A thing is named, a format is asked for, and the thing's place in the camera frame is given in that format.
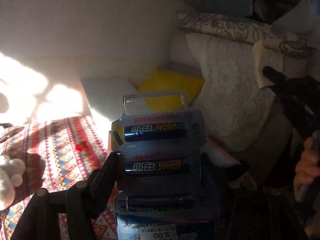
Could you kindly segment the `person right hand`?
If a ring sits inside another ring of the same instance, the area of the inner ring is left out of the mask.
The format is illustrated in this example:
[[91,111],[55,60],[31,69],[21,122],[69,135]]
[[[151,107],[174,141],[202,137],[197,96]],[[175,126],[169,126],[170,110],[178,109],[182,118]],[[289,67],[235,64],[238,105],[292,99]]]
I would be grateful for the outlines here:
[[293,187],[296,198],[300,195],[303,186],[310,185],[315,178],[319,177],[318,161],[319,155],[315,151],[315,140],[309,137],[304,142],[304,151],[295,168]]

